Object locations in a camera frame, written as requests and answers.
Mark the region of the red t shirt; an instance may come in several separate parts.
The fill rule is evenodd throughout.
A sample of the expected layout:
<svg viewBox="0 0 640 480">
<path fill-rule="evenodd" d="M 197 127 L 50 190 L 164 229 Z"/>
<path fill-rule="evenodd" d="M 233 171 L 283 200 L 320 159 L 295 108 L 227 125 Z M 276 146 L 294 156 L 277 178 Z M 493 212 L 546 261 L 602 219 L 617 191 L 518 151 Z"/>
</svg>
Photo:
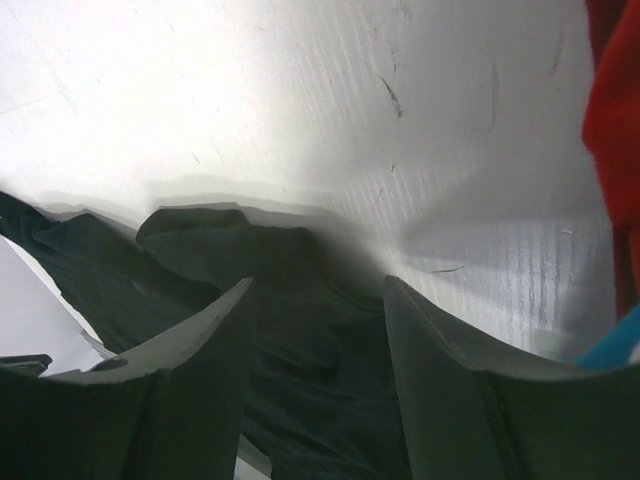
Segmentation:
<svg viewBox="0 0 640 480">
<path fill-rule="evenodd" d="M 617 315 L 639 302 L 639 3 L 587 1 L 594 82 L 582 127 L 613 226 Z"/>
</svg>

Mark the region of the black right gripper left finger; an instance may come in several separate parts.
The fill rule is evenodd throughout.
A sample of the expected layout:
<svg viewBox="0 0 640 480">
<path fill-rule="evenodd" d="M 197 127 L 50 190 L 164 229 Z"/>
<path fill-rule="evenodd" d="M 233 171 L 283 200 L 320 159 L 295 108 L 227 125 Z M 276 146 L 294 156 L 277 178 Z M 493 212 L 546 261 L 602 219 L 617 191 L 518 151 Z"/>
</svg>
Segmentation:
<svg viewBox="0 0 640 480">
<path fill-rule="evenodd" d="M 249 279 L 93 369 L 1 372 L 5 479 L 230 479 L 256 337 Z"/>
</svg>

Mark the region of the black t shirt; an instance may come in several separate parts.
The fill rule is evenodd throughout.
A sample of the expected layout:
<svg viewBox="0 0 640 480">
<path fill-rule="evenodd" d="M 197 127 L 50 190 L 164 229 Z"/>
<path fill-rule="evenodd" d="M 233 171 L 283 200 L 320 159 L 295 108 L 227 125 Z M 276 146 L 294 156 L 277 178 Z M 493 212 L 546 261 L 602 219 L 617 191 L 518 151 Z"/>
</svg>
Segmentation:
<svg viewBox="0 0 640 480">
<path fill-rule="evenodd" d="M 127 238 L 93 214 L 56 221 L 3 195 L 1 233 L 118 354 L 255 279 L 242 432 L 273 477 L 410 477 L 382 303 L 343 289 L 307 229 L 254 225 L 235 209 L 165 208 Z"/>
</svg>

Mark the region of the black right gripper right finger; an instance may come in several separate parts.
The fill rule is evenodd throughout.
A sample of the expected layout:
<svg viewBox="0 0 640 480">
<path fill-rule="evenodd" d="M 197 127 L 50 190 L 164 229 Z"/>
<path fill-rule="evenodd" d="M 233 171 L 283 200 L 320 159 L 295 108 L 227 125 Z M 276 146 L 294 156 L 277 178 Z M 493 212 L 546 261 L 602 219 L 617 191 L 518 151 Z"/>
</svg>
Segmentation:
<svg viewBox="0 0 640 480">
<path fill-rule="evenodd" d="M 384 311 L 416 479 L 635 479 L 639 369 L 539 357 L 456 318 L 402 279 Z"/>
</svg>

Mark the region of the blue t shirt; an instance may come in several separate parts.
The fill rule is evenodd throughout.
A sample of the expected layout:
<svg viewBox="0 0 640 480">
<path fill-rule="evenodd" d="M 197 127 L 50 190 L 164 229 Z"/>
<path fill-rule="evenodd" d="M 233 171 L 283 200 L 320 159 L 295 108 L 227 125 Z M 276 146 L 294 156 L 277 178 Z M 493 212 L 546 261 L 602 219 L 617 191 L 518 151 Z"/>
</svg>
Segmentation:
<svg viewBox="0 0 640 480">
<path fill-rule="evenodd" d="M 636 305 L 597 345 L 576 361 L 581 368 L 611 370 L 639 363 L 640 306 Z"/>
</svg>

